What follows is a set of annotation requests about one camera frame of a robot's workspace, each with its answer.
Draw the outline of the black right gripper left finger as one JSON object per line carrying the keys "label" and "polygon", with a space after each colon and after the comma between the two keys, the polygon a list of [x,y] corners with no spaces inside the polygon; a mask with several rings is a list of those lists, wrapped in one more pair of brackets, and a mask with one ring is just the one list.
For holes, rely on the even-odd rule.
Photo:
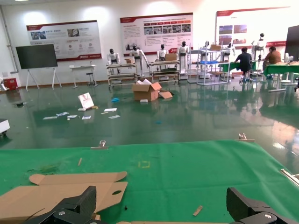
{"label": "black right gripper left finger", "polygon": [[96,187],[89,186],[81,195],[59,202],[51,211],[25,221],[26,224],[95,224]]}

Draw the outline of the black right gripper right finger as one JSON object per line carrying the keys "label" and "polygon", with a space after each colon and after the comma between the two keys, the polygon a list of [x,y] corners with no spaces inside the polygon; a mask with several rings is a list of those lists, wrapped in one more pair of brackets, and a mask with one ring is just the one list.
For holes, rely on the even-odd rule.
{"label": "black right gripper right finger", "polygon": [[226,207],[234,224],[296,224],[278,214],[263,201],[242,195],[236,188],[227,188]]}

